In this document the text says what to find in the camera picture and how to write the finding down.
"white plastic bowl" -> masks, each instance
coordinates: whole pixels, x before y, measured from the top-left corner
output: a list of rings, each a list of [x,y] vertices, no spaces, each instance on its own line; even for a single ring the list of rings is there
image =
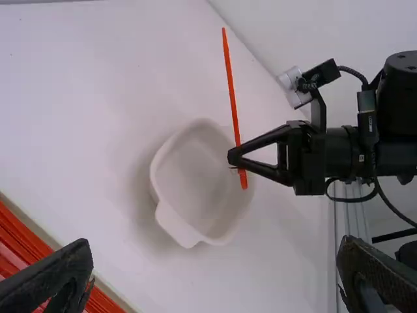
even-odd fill
[[[197,119],[168,139],[151,163],[156,221],[184,248],[204,241],[225,245],[253,198],[254,179],[242,190],[229,169],[233,141],[214,122]]]

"orange chopstick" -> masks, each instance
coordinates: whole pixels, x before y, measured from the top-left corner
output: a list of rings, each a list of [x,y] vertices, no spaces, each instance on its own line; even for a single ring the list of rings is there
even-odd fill
[[[222,34],[223,34],[224,61],[226,63],[227,84],[229,85],[230,106],[232,109],[233,130],[235,132],[236,146],[238,147],[240,146],[239,121],[237,117],[235,88],[233,87],[233,75],[232,75],[232,65],[230,62],[229,44],[227,43],[226,28],[224,27],[222,28]],[[238,173],[239,173],[240,185],[242,186],[242,189],[247,189],[248,178],[246,177],[246,171],[239,168]]]

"cable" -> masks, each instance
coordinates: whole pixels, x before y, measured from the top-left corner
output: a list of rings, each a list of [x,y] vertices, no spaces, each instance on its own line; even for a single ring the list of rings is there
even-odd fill
[[[378,194],[383,200],[383,202],[386,204],[386,206],[395,214],[397,215],[401,220],[404,222],[410,224],[412,227],[417,228],[417,223],[413,221],[412,219],[406,217],[403,213],[398,211],[398,209],[391,203],[391,201],[386,197],[386,194],[381,188],[381,185],[379,184],[379,180],[377,177],[375,177],[375,186],[378,186]]]
[[[393,233],[386,233],[385,235],[372,237],[372,243],[383,243],[392,239],[399,239],[408,237],[411,235],[417,235],[417,228],[409,228],[407,230],[395,231]]]
[[[308,93],[309,91],[316,90],[317,80],[319,80],[319,78],[319,74],[314,74],[309,81],[306,81],[305,78],[300,78],[298,81],[298,90],[302,91],[303,93]]]
[[[375,188],[377,189],[377,192],[379,194],[379,196],[381,197],[381,199],[383,200],[383,202],[386,204],[386,206],[395,214],[397,215],[401,220],[403,220],[404,222],[410,224],[412,227],[417,228],[417,223],[415,221],[413,221],[412,219],[406,217],[403,213],[401,213],[400,211],[398,211],[398,209],[395,207],[395,205],[393,205],[391,203],[391,201],[388,199],[388,197],[386,196],[386,194],[384,193],[384,191],[381,188],[381,184],[379,183],[378,180],[378,176],[376,173],[376,168],[377,168],[377,160],[376,160],[376,154],[375,151],[373,149],[371,149],[371,164],[372,164],[372,170],[373,170],[373,179],[374,179],[374,183],[375,183]]]
[[[342,181],[339,178],[329,178],[326,181],[326,196],[327,198],[329,198],[332,201],[335,202],[343,202],[343,203],[360,203],[360,202],[365,202],[365,201],[369,201],[370,199],[373,199],[377,194],[378,194],[378,188],[376,185],[374,185],[373,190],[367,194],[366,196],[360,197],[360,198],[337,198],[337,197],[332,197],[331,195],[328,194],[328,187],[334,182],[334,181]]]
[[[364,86],[369,85],[366,77],[363,74],[359,73],[357,70],[354,70],[353,68],[344,67],[343,65],[341,65],[341,66],[338,67],[338,70],[341,71],[341,72],[346,72],[350,75],[355,76],[356,78],[358,78],[362,82],[362,85],[364,85]]]

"white table surface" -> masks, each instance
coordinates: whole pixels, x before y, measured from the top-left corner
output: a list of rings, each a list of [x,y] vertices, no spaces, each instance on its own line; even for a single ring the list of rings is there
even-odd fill
[[[231,124],[224,22],[202,1],[0,7],[0,190],[136,309],[334,312],[322,197],[258,178],[230,245],[178,246],[154,222],[149,162],[194,117]],[[302,118],[229,32],[243,138]],[[261,151],[260,157],[274,157]]]

